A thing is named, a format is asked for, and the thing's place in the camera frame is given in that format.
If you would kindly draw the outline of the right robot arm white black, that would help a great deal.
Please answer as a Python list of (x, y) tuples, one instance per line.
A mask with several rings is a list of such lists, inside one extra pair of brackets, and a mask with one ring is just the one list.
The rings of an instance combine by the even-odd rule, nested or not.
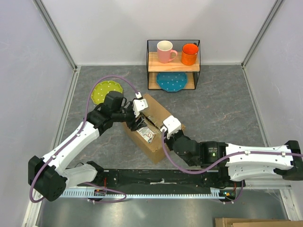
[(295, 140), (276, 147), (250, 147), (216, 141), (197, 142), (185, 136), (182, 130), (170, 133), (162, 128), (161, 142), (165, 153), (172, 150), (188, 166), (202, 168), (187, 170), (174, 163), (183, 173), (204, 175), (218, 167), (217, 181), (222, 186), (267, 175), (279, 175), (288, 181), (303, 179), (303, 155)]

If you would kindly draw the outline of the brown cardboard express box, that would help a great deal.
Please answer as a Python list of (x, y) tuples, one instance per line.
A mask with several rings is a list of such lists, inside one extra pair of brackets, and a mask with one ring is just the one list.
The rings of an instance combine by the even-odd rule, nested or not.
[(148, 108), (143, 111), (144, 122), (147, 126), (137, 131), (131, 131), (126, 123), (123, 123), (123, 128), (132, 141), (156, 164), (166, 158), (161, 144), (160, 129), (163, 121), (171, 116), (171, 113), (151, 95), (144, 94), (143, 97), (148, 104)]

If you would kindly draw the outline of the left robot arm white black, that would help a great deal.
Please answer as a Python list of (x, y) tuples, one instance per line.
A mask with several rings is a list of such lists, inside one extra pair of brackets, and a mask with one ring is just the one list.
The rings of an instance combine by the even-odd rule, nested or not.
[(101, 185), (104, 181), (103, 168), (93, 161), (80, 167), (67, 166), (115, 122), (126, 123), (131, 131), (145, 127), (146, 124), (140, 114), (147, 108), (148, 103), (139, 92), (132, 101), (127, 101), (120, 92), (108, 92), (104, 101), (87, 113), (78, 128), (66, 140), (43, 157), (33, 156), (29, 160), (30, 191), (37, 191), (44, 199), (54, 201), (69, 187), (81, 183)]

